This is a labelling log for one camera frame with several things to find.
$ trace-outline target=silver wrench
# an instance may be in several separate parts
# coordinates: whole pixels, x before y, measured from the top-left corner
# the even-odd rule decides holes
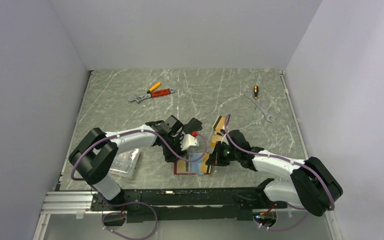
[[[251,99],[255,105],[257,106],[258,109],[260,109],[260,111],[262,112],[262,114],[264,114],[264,117],[265,119],[267,120],[267,122],[269,123],[273,123],[273,121],[276,119],[273,115],[271,115],[270,113],[268,113],[263,106],[261,106],[261,104],[254,99],[254,96],[253,96],[253,93],[250,92],[249,90],[248,91],[244,91],[243,92],[243,95],[245,95],[245,97]]]

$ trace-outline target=gray marble surface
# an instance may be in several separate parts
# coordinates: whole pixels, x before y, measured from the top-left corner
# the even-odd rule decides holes
[[[159,90],[176,93],[128,102],[131,94],[145,94],[161,82]],[[242,91],[259,86],[258,101],[276,120],[269,123]],[[304,158],[291,109],[277,70],[263,69],[110,69],[92,72],[80,113],[72,149],[92,129],[116,132],[137,128],[149,121],[176,116],[183,123],[192,117],[202,122],[200,131],[209,141],[217,116],[231,114],[229,129],[240,129],[251,146],[290,158]],[[204,150],[204,143],[189,152]],[[242,168],[237,162],[213,167],[209,175],[174,175],[173,163],[164,161],[161,147],[143,147],[132,178],[113,175],[124,189],[255,187],[270,173]],[[61,190],[88,190],[83,181],[72,181],[66,165]]]

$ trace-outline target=clear plastic box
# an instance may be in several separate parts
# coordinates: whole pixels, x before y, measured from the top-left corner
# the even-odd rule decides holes
[[[139,148],[135,148],[115,156],[109,169],[109,173],[116,174],[121,177],[131,178],[133,176],[133,170],[136,167],[136,163],[138,162],[139,153]]]

